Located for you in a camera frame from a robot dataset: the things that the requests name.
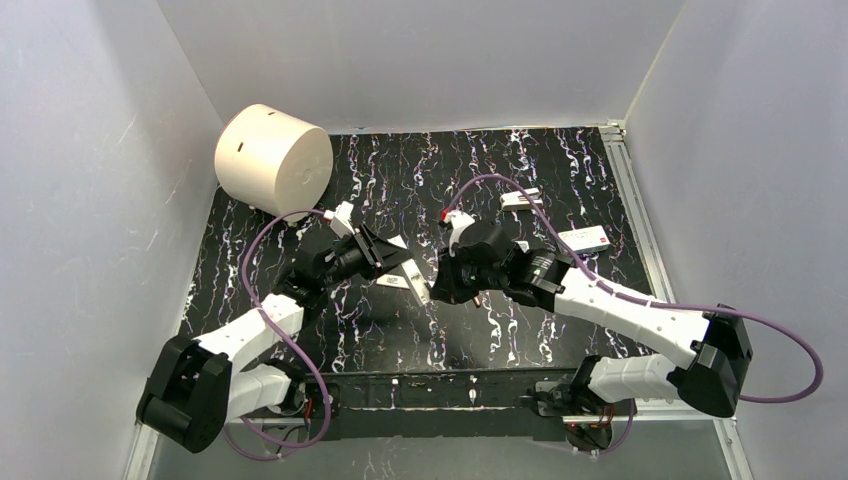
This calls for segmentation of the white remote control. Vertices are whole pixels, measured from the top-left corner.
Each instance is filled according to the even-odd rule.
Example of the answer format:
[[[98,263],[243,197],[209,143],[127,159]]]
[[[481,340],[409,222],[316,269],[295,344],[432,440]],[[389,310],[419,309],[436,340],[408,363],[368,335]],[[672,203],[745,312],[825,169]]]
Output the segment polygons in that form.
[[[410,288],[408,281],[402,275],[394,275],[394,274],[386,274],[380,276],[376,279],[376,284],[383,287],[390,287],[396,289],[406,289]]]

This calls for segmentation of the white remote with black end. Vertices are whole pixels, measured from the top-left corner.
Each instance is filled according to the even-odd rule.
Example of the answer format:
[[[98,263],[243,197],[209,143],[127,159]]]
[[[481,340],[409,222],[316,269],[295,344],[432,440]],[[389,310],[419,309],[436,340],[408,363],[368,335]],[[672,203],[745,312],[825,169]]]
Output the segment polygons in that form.
[[[405,260],[399,266],[400,274],[406,278],[410,288],[408,291],[418,306],[424,306],[430,302],[430,284],[422,274],[413,259]]]

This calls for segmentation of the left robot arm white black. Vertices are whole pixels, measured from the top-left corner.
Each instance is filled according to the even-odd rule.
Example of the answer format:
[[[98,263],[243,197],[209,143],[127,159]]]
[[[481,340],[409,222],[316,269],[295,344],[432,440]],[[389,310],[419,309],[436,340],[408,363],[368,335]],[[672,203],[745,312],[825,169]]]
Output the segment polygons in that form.
[[[247,366],[274,344],[300,332],[327,304],[329,292],[355,276],[376,280],[400,269],[421,303],[429,284],[402,240],[356,227],[332,247],[299,252],[258,306],[225,326],[169,339],[136,408],[136,419],[191,453],[205,450],[224,426],[291,401],[303,381],[281,362]]]

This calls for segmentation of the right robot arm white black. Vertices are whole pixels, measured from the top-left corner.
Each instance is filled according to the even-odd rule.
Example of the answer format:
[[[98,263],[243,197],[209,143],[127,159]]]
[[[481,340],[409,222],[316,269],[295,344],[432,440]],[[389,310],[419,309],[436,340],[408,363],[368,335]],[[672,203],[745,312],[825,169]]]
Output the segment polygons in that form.
[[[484,290],[513,302],[594,323],[652,349],[648,356],[589,356],[566,386],[535,393],[550,409],[594,408],[630,399],[680,400],[718,418],[736,412],[753,352],[743,319],[730,307],[673,309],[601,277],[589,278],[565,255],[524,249],[494,224],[453,211],[430,296],[448,304]]]

